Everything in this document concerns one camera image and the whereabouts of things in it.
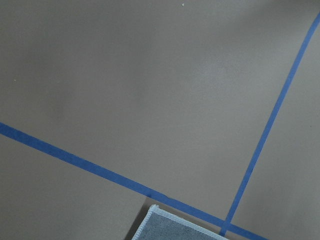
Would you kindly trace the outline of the pink and grey towel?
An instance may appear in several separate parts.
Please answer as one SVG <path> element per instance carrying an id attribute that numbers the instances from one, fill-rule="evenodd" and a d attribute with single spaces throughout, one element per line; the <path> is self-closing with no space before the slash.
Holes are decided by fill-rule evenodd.
<path id="1" fill-rule="evenodd" d="M 133 240 L 225 240 L 226 237 L 152 204 Z"/>

